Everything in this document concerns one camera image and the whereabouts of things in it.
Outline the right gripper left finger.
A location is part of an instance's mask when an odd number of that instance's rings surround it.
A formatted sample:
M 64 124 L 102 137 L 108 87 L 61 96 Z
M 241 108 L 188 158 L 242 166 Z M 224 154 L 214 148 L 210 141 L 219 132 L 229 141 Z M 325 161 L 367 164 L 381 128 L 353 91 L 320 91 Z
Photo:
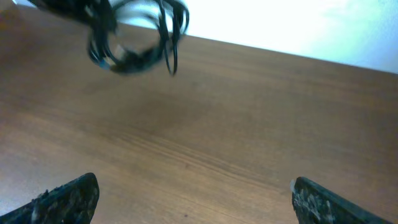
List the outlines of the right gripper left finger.
M 90 224 L 99 197 L 98 181 L 89 172 L 1 215 L 1 224 Z

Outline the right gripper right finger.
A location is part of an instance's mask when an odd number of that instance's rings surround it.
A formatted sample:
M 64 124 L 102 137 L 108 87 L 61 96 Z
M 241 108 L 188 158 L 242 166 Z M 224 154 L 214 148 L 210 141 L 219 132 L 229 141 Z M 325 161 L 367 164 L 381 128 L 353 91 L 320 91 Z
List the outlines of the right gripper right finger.
M 290 189 L 293 210 L 300 224 L 388 223 L 306 177 L 292 180 Z

